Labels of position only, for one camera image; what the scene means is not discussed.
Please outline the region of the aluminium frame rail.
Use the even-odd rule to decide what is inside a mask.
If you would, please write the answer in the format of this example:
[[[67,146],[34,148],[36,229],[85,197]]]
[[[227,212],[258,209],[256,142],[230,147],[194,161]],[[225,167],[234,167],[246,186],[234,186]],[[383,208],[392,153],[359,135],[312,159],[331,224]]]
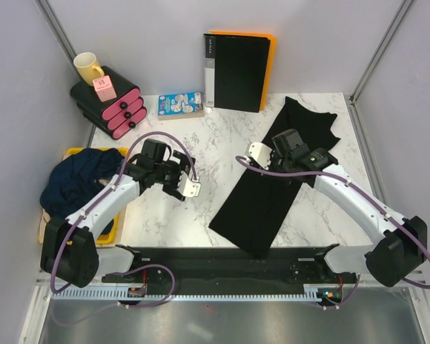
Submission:
[[[162,264],[146,264],[139,268],[132,269],[132,274],[127,276],[116,276],[108,274],[98,276],[104,283],[124,283],[135,284],[143,283],[150,287],[152,291],[162,293],[171,285],[176,287],[176,291],[183,292],[287,292],[294,289],[300,290],[305,285],[318,284],[293,284],[290,280],[284,278],[265,279],[260,277],[253,278],[233,278],[233,277],[216,277],[199,279],[196,277],[183,275],[179,280],[175,273]]]

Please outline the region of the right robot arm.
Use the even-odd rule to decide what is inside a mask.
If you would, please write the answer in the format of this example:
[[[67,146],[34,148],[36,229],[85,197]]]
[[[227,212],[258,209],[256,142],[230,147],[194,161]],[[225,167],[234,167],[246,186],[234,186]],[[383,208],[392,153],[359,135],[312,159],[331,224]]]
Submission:
[[[296,173],[336,203],[368,236],[365,246],[335,246],[314,263],[315,276],[330,282],[340,272],[369,273],[393,287],[428,260],[427,225],[371,196],[324,148],[311,150],[295,129],[273,137],[270,171]]]

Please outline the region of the pink drawer unit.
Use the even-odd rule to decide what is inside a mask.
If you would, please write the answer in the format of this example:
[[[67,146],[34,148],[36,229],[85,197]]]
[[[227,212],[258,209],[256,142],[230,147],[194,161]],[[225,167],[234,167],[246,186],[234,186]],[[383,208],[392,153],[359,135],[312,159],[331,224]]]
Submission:
[[[117,97],[102,102],[93,87],[80,81],[70,90],[70,96],[83,116],[113,140],[122,138],[145,119],[147,109],[140,88],[111,68],[104,66]]]

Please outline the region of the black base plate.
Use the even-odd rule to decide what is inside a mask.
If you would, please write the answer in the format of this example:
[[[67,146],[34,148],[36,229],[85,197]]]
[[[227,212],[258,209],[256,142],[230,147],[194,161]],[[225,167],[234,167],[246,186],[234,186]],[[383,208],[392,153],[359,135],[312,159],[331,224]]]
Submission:
[[[199,279],[216,277],[266,280],[284,278],[293,284],[344,284],[356,281],[354,273],[334,273],[326,265],[324,247],[275,247],[261,257],[253,257],[237,248],[131,247],[130,269],[146,264],[162,264],[179,280],[183,275]]]

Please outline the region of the blue paperback book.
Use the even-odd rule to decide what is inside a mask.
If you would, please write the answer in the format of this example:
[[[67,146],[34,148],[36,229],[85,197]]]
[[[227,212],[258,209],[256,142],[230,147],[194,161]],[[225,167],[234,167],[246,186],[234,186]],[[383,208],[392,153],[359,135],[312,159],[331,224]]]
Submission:
[[[204,115],[204,94],[202,92],[160,95],[158,97],[159,120],[199,118]]]

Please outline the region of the navy blue t-shirt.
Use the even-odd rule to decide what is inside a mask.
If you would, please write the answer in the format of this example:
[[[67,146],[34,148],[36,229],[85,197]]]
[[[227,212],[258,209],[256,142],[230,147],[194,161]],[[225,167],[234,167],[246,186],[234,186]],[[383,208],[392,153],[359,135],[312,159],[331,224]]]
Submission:
[[[123,162],[119,150],[85,148],[54,167],[40,196],[51,218],[65,219],[104,189]]]

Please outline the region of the yellow plastic bin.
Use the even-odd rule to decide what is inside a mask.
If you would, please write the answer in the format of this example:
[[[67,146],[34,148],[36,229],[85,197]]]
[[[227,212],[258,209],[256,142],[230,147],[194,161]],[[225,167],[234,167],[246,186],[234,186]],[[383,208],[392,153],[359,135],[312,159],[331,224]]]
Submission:
[[[72,154],[80,152],[84,148],[71,148],[67,150],[65,158]],[[96,148],[106,151],[110,148]],[[128,153],[127,148],[115,148],[123,155],[123,161]],[[121,228],[122,215],[125,206],[119,203],[119,190],[107,194],[110,182],[118,177],[119,169],[116,174],[107,182],[104,182],[104,189],[93,197],[82,208],[75,213],[67,216],[76,219],[80,214],[85,214],[86,218],[82,220],[80,226],[88,227],[95,239],[97,246],[112,245],[115,243],[117,231]]]

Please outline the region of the yellow mug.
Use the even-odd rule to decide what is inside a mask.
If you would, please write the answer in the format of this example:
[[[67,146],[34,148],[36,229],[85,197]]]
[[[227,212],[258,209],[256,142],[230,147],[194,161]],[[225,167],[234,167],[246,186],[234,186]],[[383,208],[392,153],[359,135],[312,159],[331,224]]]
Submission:
[[[73,65],[80,77],[90,86],[93,86],[93,80],[105,76],[105,72],[100,66],[96,55],[92,52],[78,54],[73,59]]]

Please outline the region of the beige t-shirt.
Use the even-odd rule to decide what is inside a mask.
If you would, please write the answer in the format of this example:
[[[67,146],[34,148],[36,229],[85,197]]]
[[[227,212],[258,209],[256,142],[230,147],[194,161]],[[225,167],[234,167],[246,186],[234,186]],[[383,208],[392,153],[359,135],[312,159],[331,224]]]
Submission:
[[[49,223],[50,220],[51,220],[51,216],[45,210],[42,210],[42,217],[40,219],[38,236],[37,236],[38,242],[40,244],[42,244],[44,241],[44,233],[46,230],[46,225]]]

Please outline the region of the pink cube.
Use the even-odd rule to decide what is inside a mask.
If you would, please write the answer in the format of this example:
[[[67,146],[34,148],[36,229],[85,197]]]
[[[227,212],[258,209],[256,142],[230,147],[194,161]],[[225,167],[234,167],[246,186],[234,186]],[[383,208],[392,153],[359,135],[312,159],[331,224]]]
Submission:
[[[109,75],[96,78],[92,81],[96,95],[101,102],[107,102],[117,97],[115,88]]]

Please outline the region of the black t-shirt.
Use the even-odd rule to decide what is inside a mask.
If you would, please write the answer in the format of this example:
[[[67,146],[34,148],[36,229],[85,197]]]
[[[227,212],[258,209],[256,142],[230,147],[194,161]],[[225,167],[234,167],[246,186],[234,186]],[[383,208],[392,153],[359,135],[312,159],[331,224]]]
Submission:
[[[298,131],[310,150],[332,149],[338,142],[331,131],[335,113],[316,113],[290,97],[262,142],[272,146],[272,137],[291,128]],[[267,255],[302,183],[262,176],[247,170],[237,182],[209,228],[254,258]]]

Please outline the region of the black and orange file folder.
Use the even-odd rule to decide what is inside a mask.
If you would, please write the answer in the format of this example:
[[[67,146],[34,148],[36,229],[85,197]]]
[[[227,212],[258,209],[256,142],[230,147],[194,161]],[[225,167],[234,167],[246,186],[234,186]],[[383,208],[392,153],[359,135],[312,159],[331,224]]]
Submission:
[[[205,33],[206,105],[250,113],[263,110],[276,46],[271,34]]]

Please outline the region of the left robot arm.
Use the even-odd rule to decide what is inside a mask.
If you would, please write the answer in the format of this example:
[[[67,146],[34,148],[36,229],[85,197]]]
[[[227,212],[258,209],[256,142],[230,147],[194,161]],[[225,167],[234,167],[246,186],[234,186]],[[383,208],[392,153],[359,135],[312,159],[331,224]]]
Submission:
[[[108,274],[128,282],[140,279],[143,265],[135,260],[131,248],[97,248],[103,229],[156,184],[179,201],[199,195],[196,159],[184,146],[171,150],[168,144],[146,136],[138,140],[143,144],[141,151],[127,153],[103,190],[65,219],[51,219],[47,224],[40,266],[50,274],[53,293],[61,293],[69,286],[86,287],[94,278]]]

